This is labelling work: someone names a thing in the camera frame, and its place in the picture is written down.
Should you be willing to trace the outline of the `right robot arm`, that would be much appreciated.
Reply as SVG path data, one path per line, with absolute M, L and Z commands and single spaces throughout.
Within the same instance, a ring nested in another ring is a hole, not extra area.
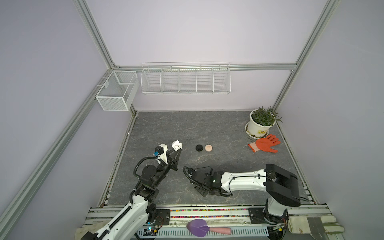
M 274 164 L 264 169 L 246 172 L 209 172 L 203 168 L 183 167 L 183 173 L 202 196 L 231 197 L 236 191 L 261 191 L 270 197 L 264 208 L 249 210 L 251 219 L 261 223 L 277 224 L 288 219 L 288 208 L 301 206 L 297 175 Z

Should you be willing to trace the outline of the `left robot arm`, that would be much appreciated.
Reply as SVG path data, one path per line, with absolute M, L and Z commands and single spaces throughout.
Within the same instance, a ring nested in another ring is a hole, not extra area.
M 95 233 L 87 232 L 83 240 L 129 240 L 145 224 L 156 218 L 154 203 L 157 187 L 170 170 L 177 171 L 182 143 L 175 141 L 171 149 L 161 144 L 155 147 L 153 156 L 142 158 L 134 168 L 138 182 L 129 194 L 129 203 L 106 225 Z

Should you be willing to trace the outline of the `white earbud charging case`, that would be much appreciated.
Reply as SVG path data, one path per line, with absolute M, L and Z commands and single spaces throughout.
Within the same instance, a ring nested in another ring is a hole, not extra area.
M 174 151 L 178 151 L 179 149 L 182 149 L 182 147 L 183 144 L 180 141 L 174 141 L 172 143 L 172 148 L 174 149 Z

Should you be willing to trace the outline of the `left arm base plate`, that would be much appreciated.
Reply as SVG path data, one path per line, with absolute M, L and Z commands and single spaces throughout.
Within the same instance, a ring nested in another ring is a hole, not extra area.
M 170 209 L 156 209 L 154 212 L 149 214 L 149 219 L 146 225 L 151 226 L 168 226 L 171 220 Z

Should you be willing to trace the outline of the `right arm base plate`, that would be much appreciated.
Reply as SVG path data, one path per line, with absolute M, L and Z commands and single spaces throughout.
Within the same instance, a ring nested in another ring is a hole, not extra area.
M 281 217 L 267 213 L 266 208 L 249 208 L 249 216 L 252 224 L 277 225 L 286 223 L 289 219 L 288 211 L 285 210 Z

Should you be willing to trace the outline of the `pink earbud charging case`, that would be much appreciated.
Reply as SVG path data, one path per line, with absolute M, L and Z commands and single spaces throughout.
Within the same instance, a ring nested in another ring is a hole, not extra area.
M 206 145 L 206 146 L 205 146 L 205 150 L 206 150 L 207 152 L 211 152 L 211 151 L 213 150 L 212 145 Z

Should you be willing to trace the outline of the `black earbud charging case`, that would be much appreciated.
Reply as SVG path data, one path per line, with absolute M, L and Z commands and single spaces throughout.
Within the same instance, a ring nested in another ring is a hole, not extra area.
M 204 149 L 204 147 L 202 145 L 196 145 L 195 149 L 196 151 L 201 152 Z

